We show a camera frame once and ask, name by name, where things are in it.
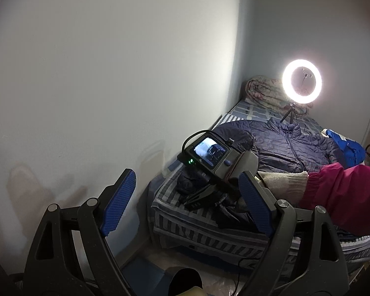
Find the black stand leg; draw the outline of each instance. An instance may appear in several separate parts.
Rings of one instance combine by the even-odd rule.
[[[291,103],[290,104],[290,109],[288,110],[287,113],[285,113],[285,115],[283,116],[283,118],[281,119],[281,123],[284,122],[284,120],[286,119],[286,117],[289,116],[290,114],[290,119],[289,119],[289,123],[293,123],[293,118],[295,116],[295,110],[296,110],[296,103]]]

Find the bed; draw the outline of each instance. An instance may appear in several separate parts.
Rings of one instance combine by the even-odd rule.
[[[216,126],[242,119],[266,122],[271,117],[280,118],[281,115],[259,105],[240,101],[229,113],[223,115]],[[298,117],[295,123],[299,123],[305,134],[316,134],[323,129],[309,117]],[[174,161],[149,184],[148,220],[154,244],[163,248],[186,246],[232,264],[237,264],[243,257],[260,258],[267,245],[264,235],[243,230],[219,229],[212,220],[212,209],[184,209],[179,202],[180,194],[175,190],[177,178],[183,168],[179,161]],[[349,269],[351,264],[370,260],[370,236],[357,239],[342,237],[340,243]],[[282,272],[283,278],[289,277],[292,271],[299,244],[300,238],[294,237]],[[256,263],[256,260],[244,261],[242,266],[252,269]]]

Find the pink sleeve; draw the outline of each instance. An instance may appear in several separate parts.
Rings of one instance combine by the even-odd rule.
[[[333,223],[358,236],[370,235],[370,167],[344,170],[339,163],[309,174],[299,207],[322,205]]]

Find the metal screw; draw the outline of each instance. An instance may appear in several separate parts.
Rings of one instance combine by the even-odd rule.
[[[55,211],[57,209],[57,204],[52,203],[48,206],[48,211]]]
[[[88,199],[88,201],[86,202],[86,204],[88,206],[90,206],[90,207],[95,206],[97,204],[97,199],[96,198]]]
[[[326,213],[326,209],[322,206],[317,206],[316,211],[318,211],[318,213]]]
[[[281,208],[286,208],[289,206],[289,202],[287,202],[286,200],[280,199],[279,201],[277,201],[277,205],[279,205]]]

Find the floor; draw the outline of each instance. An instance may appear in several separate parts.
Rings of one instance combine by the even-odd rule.
[[[186,248],[162,250],[149,246],[127,264],[122,272],[137,296],[162,296],[167,295],[174,274],[184,267],[199,272],[206,293],[214,296],[233,294],[238,277],[237,266]],[[243,275],[240,277],[236,294],[246,278]]]

